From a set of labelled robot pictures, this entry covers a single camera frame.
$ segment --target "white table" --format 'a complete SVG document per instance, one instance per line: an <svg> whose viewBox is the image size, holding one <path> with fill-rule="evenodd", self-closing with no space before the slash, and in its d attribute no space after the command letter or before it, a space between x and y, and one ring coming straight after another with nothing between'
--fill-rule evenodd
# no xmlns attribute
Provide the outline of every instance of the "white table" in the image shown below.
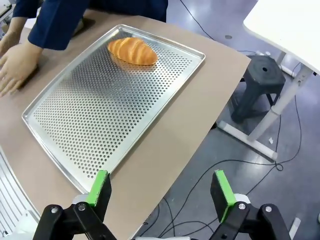
<svg viewBox="0 0 320 240"><path fill-rule="evenodd" d="M276 160L278 154L257 139L281 115L308 77L320 73L320 0L259 0L243 22L244 28L255 37L277 47L301 62L301 69L281 98L271 107L258 126L246 135L221 121L218 127L265 156Z"/></svg>

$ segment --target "bolt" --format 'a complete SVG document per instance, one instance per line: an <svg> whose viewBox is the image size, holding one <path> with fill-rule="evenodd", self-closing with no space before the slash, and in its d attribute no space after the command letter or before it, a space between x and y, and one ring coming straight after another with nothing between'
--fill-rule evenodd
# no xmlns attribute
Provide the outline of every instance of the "bolt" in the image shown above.
<svg viewBox="0 0 320 240"><path fill-rule="evenodd" d="M265 207L265 210L266 210L268 213L270 213L270 212L272 211L272 208L271 208L270 206L266 206L266 207Z"/></svg>
<svg viewBox="0 0 320 240"><path fill-rule="evenodd" d="M86 205L83 203L78 206L79 211L84 211L86 209Z"/></svg>
<svg viewBox="0 0 320 240"><path fill-rule="evenodd" d="M240 210L244 210L244 209L246 209L246 205L244 205L243 203L240 203L239 206L238 206L238 208L239 208Z"/></svg>
<svg viewBox="0 0 320 240"><path fill-rule="evenodd" d="M56 212L58 212L58 208L57 207L54 207L51 209L51 213L55 214Z"/></svg>

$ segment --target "bread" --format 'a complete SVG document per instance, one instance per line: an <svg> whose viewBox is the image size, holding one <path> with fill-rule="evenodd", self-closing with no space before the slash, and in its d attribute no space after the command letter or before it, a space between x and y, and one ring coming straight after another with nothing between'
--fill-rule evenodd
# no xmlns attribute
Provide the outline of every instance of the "bread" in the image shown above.
<svg viewBox="0 0 320 240"><path fill-rule="evenodd" d="M153 65L158 60L157 54L140 38L126 37L112 41L108 50L130 64Z"/></svg>

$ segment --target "silver tray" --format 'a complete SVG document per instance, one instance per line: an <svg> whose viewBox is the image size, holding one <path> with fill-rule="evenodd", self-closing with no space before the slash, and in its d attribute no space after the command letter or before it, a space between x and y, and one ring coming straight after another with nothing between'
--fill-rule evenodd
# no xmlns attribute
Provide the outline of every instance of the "silver tray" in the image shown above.
<svg viewBox="0 0 320 240"><path fill-rule="evenodd" d="M158 55L152 66L126 63L110 41L138 37ZM32 134L82 192L100 169L112 172L205 59L199 51L117 25L60 72L24 111Z"/></svg>

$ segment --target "gray floor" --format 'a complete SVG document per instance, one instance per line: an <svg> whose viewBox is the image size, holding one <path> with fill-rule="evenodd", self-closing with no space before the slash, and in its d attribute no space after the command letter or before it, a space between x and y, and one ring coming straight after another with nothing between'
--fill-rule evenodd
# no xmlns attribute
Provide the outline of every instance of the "gray floor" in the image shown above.
<svg viewBox="0 0 320 240"><path fill-rule="evenodd" d="M256 0L183 0L193 16L198 20L208 34L216 41L236 50L268 51L273 57L277 57L280 51L273 46L256 39L245 32L243 20L253 8ZM197 23L192 19L180 0L169 0L167 21L206 36ZM286 57L285 65L291 69L297 61L290 56ZM273 203L278 206L289 228L295 216L301 217L304 224L311 226L319 234L320 226L317 223L320 212L320 78L312 76L303 89L296 96L302 128L302 143L299 154L294 160L284 164L283 171L274 169L264 181L258 185L248 196L251 203L259 207L265 203ZM244 83L239 84L235 95L240 95L244 90ZM267 99L261 98L257 103L258 109L264 109ZM220 119L232 123L230 119L231 109L227 105L220 115ZM244 132L250 132L261 120L257 117L246 120L237 127ZM277 120L259 139L272 149L276 148L276 140L279 129ZM268 142L272 137L273 144ZM295 102L292 101L282 114L282 124L279 135L278 153L279 161L291 159L298 150L300 142L300 130L296 113ZM203 172L221 160L236 159L255 163L269 163L266 159L250 150L239 141L218 129L209 131L208 135L183 170L172 188L166 194L173 215L181 208L188 192ZM236 193L246 194L260 179L270 170L269 166L252 165L247 163L224 162L213 169L223 169ZM191 193L185 207L174 221L179 224L185 221L211 222L216 218L216 211L210 196L210 183L212 170L209 171ZM159 203L160 215L154 226L144 236L157 237L170 223L171 217L168 206L162 200ZM157 209L146 220L152 223L157 216ZM217 221L212 223L216 229ZM144 226L140 233L147 229ZM182 236L202 227L200 223L186 223L176 227L176 235ZM207 227L190 235L199 240L209 239L211 231ZM164 238L172 237L173 232L168 232ZM240 235L237 239L248 239L246 235ZM302 238L319 239L314 231L305 231Z"/></svg>

